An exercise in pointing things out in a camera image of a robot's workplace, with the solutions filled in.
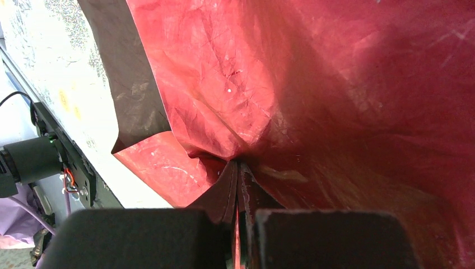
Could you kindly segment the dark red wrapping paper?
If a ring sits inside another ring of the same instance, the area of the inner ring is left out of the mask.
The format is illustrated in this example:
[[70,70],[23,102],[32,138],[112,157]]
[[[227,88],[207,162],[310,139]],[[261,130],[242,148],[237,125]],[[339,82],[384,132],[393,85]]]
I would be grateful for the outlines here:
[[474,267],[473,1],[81,1],[112,154],[174,207],[241,159],[287,208],[378,210]]

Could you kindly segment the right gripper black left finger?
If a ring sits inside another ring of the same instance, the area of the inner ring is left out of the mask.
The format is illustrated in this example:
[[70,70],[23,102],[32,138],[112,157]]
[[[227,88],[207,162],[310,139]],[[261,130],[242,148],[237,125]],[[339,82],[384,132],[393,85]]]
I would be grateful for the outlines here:
[[59,227],[42,268],[226,268],[222,227],[202,210],[96,209]]

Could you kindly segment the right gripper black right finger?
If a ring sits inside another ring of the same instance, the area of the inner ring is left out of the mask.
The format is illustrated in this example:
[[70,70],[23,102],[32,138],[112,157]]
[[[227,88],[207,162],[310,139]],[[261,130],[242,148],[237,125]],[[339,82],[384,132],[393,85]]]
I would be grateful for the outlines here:
[[248,226],[249,268],[419,268],[392,215],[259,209]]

